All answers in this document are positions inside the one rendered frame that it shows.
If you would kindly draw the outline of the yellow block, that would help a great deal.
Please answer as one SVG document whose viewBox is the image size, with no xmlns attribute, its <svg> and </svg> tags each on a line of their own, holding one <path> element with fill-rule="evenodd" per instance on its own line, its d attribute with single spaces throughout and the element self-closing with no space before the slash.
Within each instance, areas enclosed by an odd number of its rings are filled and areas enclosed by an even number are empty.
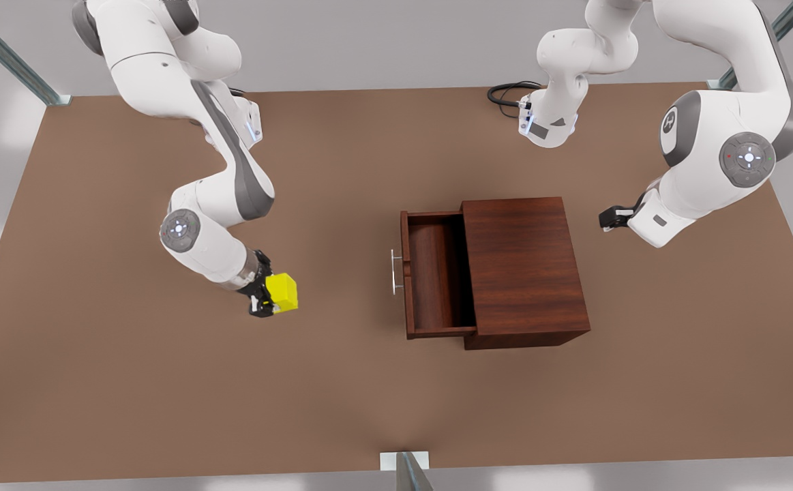
<svg viewBox="0 0 793 491">
<path fill-rule="evenodd" d="M 297 283 L 287 273 L 274 274 L 265 278 L 265 288 L 272 313 L 296 310 L 299 307 Z"/>
</svg>

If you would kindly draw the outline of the dark wooden cabinet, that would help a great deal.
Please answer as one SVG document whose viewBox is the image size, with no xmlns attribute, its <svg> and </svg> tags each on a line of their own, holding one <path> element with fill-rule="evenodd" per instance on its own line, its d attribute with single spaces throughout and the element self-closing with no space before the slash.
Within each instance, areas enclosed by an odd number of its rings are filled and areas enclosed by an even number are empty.
<svg viewBox="0 0 793 491">
<path fill-rule="evenodd" d="M 590 331 L 562 198 L 461 206 L 475 332 L 465 349 L 555 347 Z"/>
</svg>

